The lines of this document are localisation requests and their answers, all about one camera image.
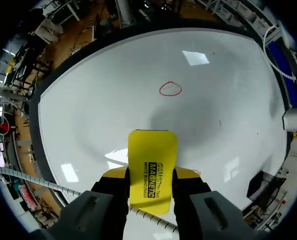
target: table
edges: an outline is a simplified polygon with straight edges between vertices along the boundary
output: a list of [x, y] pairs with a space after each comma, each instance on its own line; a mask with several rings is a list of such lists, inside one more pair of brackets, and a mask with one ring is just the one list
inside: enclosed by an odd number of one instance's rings
[[18, 51], [15, 57], [17, 59], [20, 59], [20, 61], [18, 61], [15, 64], [15, 66], [13, 67], [13, 71], [7, 75], [7, 78], [4, 84], [5, 86], [11, 86], [11, 88], [15, 86], [20, 89], [27, 90], [28, 88], [24, 87], [24, 84], [31, 85], [30, 82], [26, 81], [26, 79], [31, 74], [32, 70], [37, 70], [44, 74], [46, 74], [49, 70], [51, 70], [50, 66], [46, 65], [45, 63], [37, 59], [38, 55], [33, 48], [23, 47]]
[[[252, 36], [181, 19], [124, 29], [81, 49], [31, 100], [41, 174], [89, 190], [104, 172], [128, 164], [133, 130], [168, 130], [178, 137], [176, 165], [201, 172], [212, 190], [245, 208], [251, 178], [260, 170], [274, 176], [289, 144], [278, 81]], [[162, 217], [175, 223], [173, 206]], [[125, 238], [154, 239], [159, 231], [127, 218]]]

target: wooden floor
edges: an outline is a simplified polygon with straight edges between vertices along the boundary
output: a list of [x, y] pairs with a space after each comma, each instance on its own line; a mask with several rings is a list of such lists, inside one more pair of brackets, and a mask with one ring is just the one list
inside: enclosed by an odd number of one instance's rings
[[[42, 61], [53, 61], [53, 68], [56, 69], [61, 63], [67, 59], [74, 48], [83, 48], [87, 44], [92, 41], [92, 28], [88, 28], [89, 22], [91, 21], [92, 25], [95, 22], [96, 14], [100, 14], [103, 7], [103, 1], [99, 1], [94, 3], [89, 7], [89, 14], [86, 15], [80, 21], [76, 21], [75, 19], [71, 19], [70, 22], [66, 23], [63, 26], [64, 34], [60, 36], [60, 40], [56, 43], [49, 44], [46, 46], [43, 55], [41, 56]], [[183, 18], [192, 18], [192, 19], [203, 19], [209, 21], [220, 21], [216, 16], [212, 15], [211, 12], [205, 10], [203, 6], [196, 5], [190, 2], [184, 2], [181, 10], [181, 16]], [[101, 19], [107, 19], [110, 15], [107, 12], [106, 8], [103, 9]], [[119, 21], [116, 20], [113, 23], [116, 27], [119, 26]], [[31, 74], [28, 78], [28, 82], [34, 79], [35, 75]], [[20, 133], [19, 140], [29, 141], [31, 140], [30, 129], [28, 127], [24, 127], [24, 120], [20, 116], [20, 112], [18, 111], [15, 116], [15, 123], [18, 127], [17, 132]], [[20, 152], [27, 152], [29, 150], [29, 146], [18, 149]], [[29, 174], [34, 177], [38, 177], [35, 172], [34, 165], [30, 160], [28, 155], [20, 154], [20, 162], [23, 167], [23, 171], [26, 174]], [[38, 190], [41, 188], [40, 185], [32, 183], [30, 185], [33, 190]], [[41, 195], [42, 200], [44, 200], [55, 213], [59, 214], [61, 209], [57, 202], [52, 197], [49, 191], [44, 191]]]

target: white surface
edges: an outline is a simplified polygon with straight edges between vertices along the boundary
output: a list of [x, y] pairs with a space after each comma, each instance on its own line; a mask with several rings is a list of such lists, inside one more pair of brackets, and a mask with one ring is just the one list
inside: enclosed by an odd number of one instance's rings
[[[190, 65], [186, 56], [203, 57]], [[179, 95], [159, 93], [169, 81], [182, 87]], [[200, 171], [240, 209], [250, 203], [246, 194], [256, 173], [274, 175], [282, 165], [283, 114], [277, 80], [257, 43], [201, 28], [110, 45], [58, 78], [39, 103], [43, 147], [58, 184], [89, 190], [108, 169], [127, 164], [133, 130], [169, 130], [178, 137], [176, 165]], [[75, 175], [63, 172], [67, 164]], [[175, 223], [173, 206], [162, 217]], [[172, 237], [156, 237], [165, 233], [158, 226], [127, 218], [125, 239]]]

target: white cable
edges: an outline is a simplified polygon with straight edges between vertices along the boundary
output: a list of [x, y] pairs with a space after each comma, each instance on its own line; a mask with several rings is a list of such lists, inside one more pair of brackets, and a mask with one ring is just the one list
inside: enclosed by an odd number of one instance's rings
[[271, 60], [269, 59], [269, 57], [267, 55], [267, 51], [266, 51], [266, 47], [265, 47], [266, 38], [267, 38], [267, 35], [268, 35], [269, 31], [271, 31], [272, 29], [274, 29], [276, 27], [277, 27], [276, 24], [273, 25], [273, 26], [270, 26], [266, 30], [265, 34], [264, 34], [264, 37], [263, 37], [263, 51], [264, 51], [264, 55], [265, 55], [266, 59], [268, 60], [269, 64], [272, 66], [272, 68], [274, 68], [279, 74], [281, 74], [282, 76], [286, 77], [287, 79], [296, 80], [297, 78], [295, 76], [287, 75], [284, 72], [282, 72], [277, 66], [275, 66], [274, 63], [271, 62]]
[[155, 216], [153, 214], [150, 214], [150, 213], [148, 213], [146, 211], [142, 211], [140, 209], [136, 209], [136, 208], [134, 208], [132, 206], [128, 206], [128, 209], [129, 209], [129, 212], [130, 213], [134, 213], [137, 216], [142, 217], [143, 219], [145, 218], [145, 219], [149, 220], [151, 223], [154, 223], [157, 226], [161, 226], [165, 230], [168, 230], [171, 233], [174, 233], [174, 234], [178, 234], [179, 233], [178, 226], [176, 226], [175, 224], [173, 224], [173, 223], [171, 223], [169, 221], [166, 221], [166, 220], [164, 220], [162, 218], [159, 218], [158, 216]]
[[[49, 182], [49, 181], [45, 181], [45, 180], [37, 178], [37, 177], [27, 175], [20, 171], [15, 171], [15, 170], [7, 168], [7, 167], [0, 167], [0, 174], [6, 174], [6, 175], [17, 177], [19, 179], [24, 179], [26, 181], [29, 181], [29, 182], [32, 182], [35, 184], [39, 184], [39, 185], [45, 186], [47, 188], [54, 189], [56, 191], [70, 194], [73, 196], [78, 197], [79, 195], [81, 195], [81, 193], [78, 191], [71, 190], [69, 188], [57, 185], [57, 184]], [[147, 219], [150, 222], [155, 223], [157, 226], [163, 227], [165, 230], [168, 230], [174, 234], [179, 233], [178, 226], [176, 226], [175, 224], [173, 224], [169, 221], [166, 221], [166, 220], [164, 220], [158, 216], [155, 216], [153, 214], [150, 214], [146, 211], [136, 209], [132, 206], [128, 206], [128, 209], [129, 209], [130, 213], [136, 214], [137, 216], [141, 216], [143, 219]]]
[[78, 191], [74, 191], [74, 190], [66, 188], [64, 186], [60, 186], [60, 185], [57, 185], [57, 184], [49, 182], [49, 181], [45, 181], [45, 180], [40, 179], [40, 178], [30, 176], [30, 175], [27, 175], [27, 174], [22, 173], [20, 171], [15, 171], [15, 170], [7, 168], [7, 167], [0, 167], [0, 174], [6, 174], [6, 175], [17, 177], [19, 179], [24, 179], [26, 181], [29, 181], [29, 182], [32, 182], [32, 183], [35, 183], [35, 184], [39, 184], [39, 185], [45, 186], [47, 188], [54, 189], [56, 191], [63, 192], [63, 193], [66, 193], [66, 194], [70, 194], [70, 195], [73, 195], [73, 196], [78, 197], [79, 195], [81, 195], [81, 193], [78, 192]]

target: white pipe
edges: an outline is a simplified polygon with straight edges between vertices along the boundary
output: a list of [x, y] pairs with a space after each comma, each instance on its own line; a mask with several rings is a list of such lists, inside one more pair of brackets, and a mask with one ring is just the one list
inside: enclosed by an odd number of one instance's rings
[[[73, 196], [78, 197], [79, 195], [81, 195], [81, 193], [78, 192], [78, 191], [71, 190], [69, 188], [57, 185], [57, 184], [49, 182], [49, 181], [45, 181], [45, 180], [37, 178], [37, 177], [27, 175], [27, 174], [19, 172], [19, 171], [15, 171], [15, 170], [7, 168], [7, 167], [0, 167], [0, 174], [6, 174], [6, 175], [17, 177], [19, 179], [24, 179], [26, 181], [29, 181], [29, 182], [32, 182], [32, 183], [35, 183], [35, 184], [39, 184], [39, 185], [48, 187], [50, 189], [53, 189], [53, 190], [56, 190], [56, 191], [59, 191], [59, 192], [63, 192], [63, 193], [66, 193], [66, 194], [70, 194], [70, 195], [73, 195]], [[170, 232], [172, 232], [174, 234], [179, 233], [178, 226], [176, 226], [175, 224], [173, 224], [173, 223], [171, 223], [169, 221], [166, 221], [166, 220], [164, 220], [164, 219], [162, 219], [162, 218], [160, 218], [158, 216], [155, 216], [153, 214], [150, 214], [150, 213], [148, 213], [146, 211], [136, 209], [136, 208], [134, 208], [132, 206], [128, 206], [128, 209], [129, 209], [130, 213], [136, 214], [137, 216], [141, 216], [143, 219], [147, 219], [150, 222], [155, 223], [156, 225], [163, 227], [165, 230], [168, 230], [168, 231], [170, 231]]]
[[56, 191], [63, 192], [63, 193], [66, 193], [66, 194], [70, 194], [70, 195], [73, 195], [73, 196], [78, 197], [79, 195], [81, 195], [81, 193], [78, 192], [78, 191], [71, 190], [71, 189], [69, 189], [67, 187], [60, 186], [60, 185], [57, 185], [57, 184], [49, 182], [49, 181], [45, 181], [43, 179], [33, 177], [33, 176], [27, 175], [27, 174], [22, 173], [20, 171], [15, 171], [15, 170], [7, 168], [7, 167], [0, 167], [0, 174], [6, 174], [6, 175], [17, 177], [19, 179], [24, 179], [26, 181], [29, 181], [29, 182], [32, 182], [32, 183], [35, 183], [35, 184], [39, 184], [39, 185], [48, 187], [50, 189], [54, 189]]

